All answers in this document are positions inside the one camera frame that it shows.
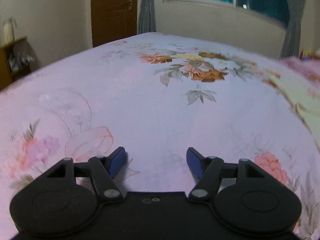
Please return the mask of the floral pink bed sheet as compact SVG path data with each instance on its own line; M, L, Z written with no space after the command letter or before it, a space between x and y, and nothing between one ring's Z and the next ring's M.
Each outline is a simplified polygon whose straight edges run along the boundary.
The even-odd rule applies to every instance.
M301 239L319 239L319 148L270 85L298 73L225 44L161 33L110 42L50 64L1 91L1 239L12 197L65 157L119 146L132 191L189 191L189 147L247 158L296 193Z

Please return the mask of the grey curtain right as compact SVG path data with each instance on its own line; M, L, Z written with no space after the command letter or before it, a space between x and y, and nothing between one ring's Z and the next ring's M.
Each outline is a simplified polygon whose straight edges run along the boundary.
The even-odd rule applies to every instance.
M289 23L280 58L299 55L301 22L306 0L286 0L289 10Z

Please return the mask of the pink blanket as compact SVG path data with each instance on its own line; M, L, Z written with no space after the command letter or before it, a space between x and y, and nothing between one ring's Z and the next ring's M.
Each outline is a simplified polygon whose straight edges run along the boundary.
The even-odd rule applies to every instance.
M307 80L319 82L319 59L301 60L297 57L288 57L280 62Z

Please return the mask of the brown wooden door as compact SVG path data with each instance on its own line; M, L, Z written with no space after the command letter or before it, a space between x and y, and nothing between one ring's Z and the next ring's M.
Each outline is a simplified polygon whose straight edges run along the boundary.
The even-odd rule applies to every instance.
M91 0L93 47L137 34L138 0Z

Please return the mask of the grey curtain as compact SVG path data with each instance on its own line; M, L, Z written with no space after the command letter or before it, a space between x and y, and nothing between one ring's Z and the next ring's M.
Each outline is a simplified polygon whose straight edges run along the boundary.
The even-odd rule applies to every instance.
M156 32L155 0L141 0L137 33Z
M299 55L301 22L306 0L286 0L289 10L289 23L280 58Z

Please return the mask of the pale yellow small cloth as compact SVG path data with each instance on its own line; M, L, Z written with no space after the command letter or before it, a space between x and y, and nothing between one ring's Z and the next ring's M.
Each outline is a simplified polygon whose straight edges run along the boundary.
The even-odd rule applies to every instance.
M319 148L319 83L311 83L296 74L283 74L280 78L271 75L268 80L290 104Z

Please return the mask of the grey curtain left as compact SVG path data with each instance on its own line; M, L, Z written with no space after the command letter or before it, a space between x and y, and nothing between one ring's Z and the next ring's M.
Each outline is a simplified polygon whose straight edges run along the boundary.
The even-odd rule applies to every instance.
M155 0L141 0L137 33L156 32Z

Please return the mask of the wooden side shelf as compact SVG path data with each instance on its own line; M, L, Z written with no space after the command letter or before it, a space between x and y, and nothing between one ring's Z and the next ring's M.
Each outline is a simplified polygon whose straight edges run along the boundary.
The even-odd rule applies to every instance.
M27 36L3 45L1 47L0 89L6 89L38 68L38 58Z

